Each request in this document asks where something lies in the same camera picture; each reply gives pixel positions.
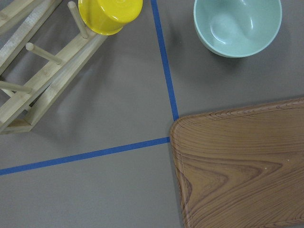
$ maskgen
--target blue tape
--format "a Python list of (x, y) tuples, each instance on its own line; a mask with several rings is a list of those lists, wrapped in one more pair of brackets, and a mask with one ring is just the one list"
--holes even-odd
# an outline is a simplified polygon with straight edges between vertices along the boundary
[(169, 68), (167, 51), (166, 51), (165, 41), (164, 41), (163, 34), (162, 34), (162, 24), (161, 24), (160, 15), (158, 12), (157, 0), (151, 0), (151, 5), (152, 5), (152, 11), (153, 11), (154, 23), (155, 23), (156, 33), (157, 33), (158, 44), (159, 44), (160, 51), (161, 51), (162, 66), (163, 66), (163, 70), (165, 73), (165, 78), (166, 78), (166, 83), (167, 83), (167, 88), (168, 88), (168, 93), (169, 93), (169, 100), (170, 100), (170, 105), (171, 105), (171, 110), (172, 110), (172, 116), (173, 116), (173, 120), (176, 121), (179, 118), (179, 112), (178, 112), (177, 105), (176, 105), (176, 99), (175, 99), (173, 83), (172, 83), (172, 78), (171, 78), (171, 73), (170, 73), (170, 68)]
[(32, 163), (32, 164), (2, 169), (2, 170), (0, 170), (0, 176), (11, 174), (11, 173), (16, 173), (16, 172), (44, 168), (47, 166), (64, 164), (64, 163), (68, 163), (68, 162), (76, 162), (79, 160), (100, 157), (100, 156), (113, 154), (113, 153), (131, 151), (131, 150), (140, 149), (140, 148), (144, 148), (144, 147), (156, 146), (156, 145), (165, 144), (165, 143), (169, 143), (169, 142), (170, 142), (170, 138), (165, 137), (165, 138), (154, 139), (154, 140), (149, 140), (149, 141), (144, 141), (144, 142), (137, 142), (137, 143), (133, 143), (133, 144), (125, 145), (125, 146), (113, 147), (113, 148), (104, 149), (104, 150), (100, 150), (100, 151), (82, 153), (82, 154), (72, 155), (72, 156), (63, 157), (63, 158), (56, 158), (56, 159), (51, 159), (51, 160), (42, 161), (42, 162), (40, 161), (40, 162), (36, 162), (36, 163)]

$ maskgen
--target bamboo rack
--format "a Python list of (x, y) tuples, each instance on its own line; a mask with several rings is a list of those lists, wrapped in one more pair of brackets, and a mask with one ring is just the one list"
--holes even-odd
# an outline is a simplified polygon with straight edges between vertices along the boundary
[[(9, 96), (0, 107), (0, 134), (31, 131), (107, 38), (84, 25), (76, 4), (71, 1), (68, 7), (80, 30), (74, 39), (55, 55), (28, 43), (61, 1), (14, 0), (0, 11), (0, 34), (7, 32), (27, 16), (0, 50), (0, 75), (24, 47), (49, 60), (24, 85), (0, 81), (0, 90)], [(24, 118), (18, 119), (24, 110)]]

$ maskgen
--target mint green bowl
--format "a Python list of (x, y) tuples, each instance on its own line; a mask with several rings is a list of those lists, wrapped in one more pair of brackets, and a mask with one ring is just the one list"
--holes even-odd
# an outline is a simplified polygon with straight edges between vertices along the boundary
[(282, 5), (280, 0), (195, 0), (193, 14), (206, 48), (224, 57), (247, 57), (274, 40)]

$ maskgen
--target wooden peg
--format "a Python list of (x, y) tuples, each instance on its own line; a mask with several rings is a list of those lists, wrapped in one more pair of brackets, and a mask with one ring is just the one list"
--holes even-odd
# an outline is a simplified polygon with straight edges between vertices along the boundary
[(32, 92), (32, 88), (30, 88), (30, 87), (17, 85), (17, 84), (9, 83), (9, 82), (3, 82), (3, 81), (0, 81), (0, 88), (9, 89), (11, 91), (16, 91), (16, 92), (24, 92), (27, 94)]
[(68, 4), (67, 4), (68, 8), (70, 9), (71, 13), (72, 13), (72, 16), (80, 30), (80, 33), (81, 33), (81, 36), (83, 38), (88, 38), (89, 35), (86, 31), (86, 28), (85, 28), (85, 24), (79, 14), (79, 11), (77, 9), (77, 6), (76, 4), (73, 2), (73, 1), (70, 1)]
[(31, 51), (33, 53), (35, 53), (36, 55), (39, 55), (49, 61), (55, 62), (57, 64), (61, 64), (62, 59), (58, 58), (57, 56), (52, 55), (51, 53), (43, 50), (42, 48), (39, 48), (36, 45), (33, 45), (32, 43), (27, 43), (25, 45), (26, 49), (28, 51)]

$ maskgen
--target wooden tray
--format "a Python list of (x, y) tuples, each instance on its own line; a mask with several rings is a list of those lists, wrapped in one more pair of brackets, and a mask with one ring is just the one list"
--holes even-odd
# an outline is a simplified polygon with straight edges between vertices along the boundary
[(304, 223), (304, 98), (183, 117), (171, 143), (186, 228)]

